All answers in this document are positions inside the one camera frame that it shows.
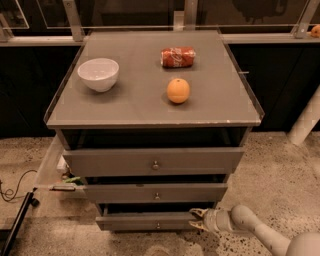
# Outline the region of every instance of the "cabinet top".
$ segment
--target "cabinet top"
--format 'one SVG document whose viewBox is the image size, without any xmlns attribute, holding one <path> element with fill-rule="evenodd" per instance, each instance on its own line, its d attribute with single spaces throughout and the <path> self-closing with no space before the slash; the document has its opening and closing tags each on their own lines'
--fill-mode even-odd
<svg viewBox="0 0 320 256">
<path fill-rule="evenodd" d="M 163 68 L 164 48 L 192 46 L 192 67 Z M 104 93 L 84 85 L 77 74 L 94 58 L 118 62 L 114 87 Z M 168 83 L 182 78 L 190 97 L 180 105 L 166 96 Z M 93 32 L 47 120 L 49 128 L 257 126 L 257 102 L 236 70 L 216 31 Z"/>
</svg>

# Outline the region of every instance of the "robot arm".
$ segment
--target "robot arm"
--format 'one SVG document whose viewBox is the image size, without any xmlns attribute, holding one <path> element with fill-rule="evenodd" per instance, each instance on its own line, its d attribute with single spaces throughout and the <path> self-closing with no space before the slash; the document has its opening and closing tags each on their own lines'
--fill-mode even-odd
<svg viewBox="0 0 320 256">
<path fill-rule="evenodd" d="M 305 233 L 290 241 L 243 205 L 237 205 L 231 211 L 194 208 L 190 212 L 198 218 L 198 221 L 190 221 L 190 225 L 207 232 L 251 233 L 274 256 L 320 255 L 320 234 Z"/>
</svg>

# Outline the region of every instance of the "speckled floor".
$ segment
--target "speckled floor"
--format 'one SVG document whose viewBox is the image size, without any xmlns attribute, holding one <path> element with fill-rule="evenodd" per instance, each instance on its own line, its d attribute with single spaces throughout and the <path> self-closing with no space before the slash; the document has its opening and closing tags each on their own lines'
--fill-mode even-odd
<svg viewBox="0 0 320 256">
<path fill-rule="evenodd" d="M 0 140 L 3 189 L 15 188 L 22 173 L 37 169 L 51 141 Z M 290 239 L 320 232 L 320 133 L 311 133 L 301 146 L 291 144 L 284 133 L 251 133 L 245 151 L 218 207 L 244 204 Z M 32 189 L 34 177 L 25 176 L 18 195 Z M 87 200 L 61 201 L 46 191 L 37 191 L 35 197 L 40 205 L 29 208 L 11 255 L 270 255 L 255 237 L 227 233 L 100 231 L 94 222 L 97 210 Z M 12 221 L 21 203 L 0 199 L 0 225 Z"/>
</svg>

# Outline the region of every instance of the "white bowl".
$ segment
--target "white bowl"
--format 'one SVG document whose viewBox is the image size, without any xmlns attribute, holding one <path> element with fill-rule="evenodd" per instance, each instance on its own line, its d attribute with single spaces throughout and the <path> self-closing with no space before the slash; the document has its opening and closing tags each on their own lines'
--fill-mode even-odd
<svg viewBox="0 0 320 256">
<path fill-rule="evenodd" d="M 117 82 L 119 65 L 111 59 L 92 59 L 80 65 L 78 75 L 90 89 L 106 92 Z"/>
</svg>

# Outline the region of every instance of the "dark wall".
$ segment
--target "dark wall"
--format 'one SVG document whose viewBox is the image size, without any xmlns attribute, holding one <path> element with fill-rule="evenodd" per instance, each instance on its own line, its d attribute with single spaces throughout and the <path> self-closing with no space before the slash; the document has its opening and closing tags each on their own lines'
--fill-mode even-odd
<svg viewBox="0 0 320 256">
<path fill-rule="evenodd" d="M 320 84 L 320 44 L 230 48 L 266 113 L 255 130 L 289 131 Z"/>
<path fill-rule="evenodd" d="M 79 47 L 0 47 L 0 137 L 49 136 L 44 114 Z"/>
</svg>

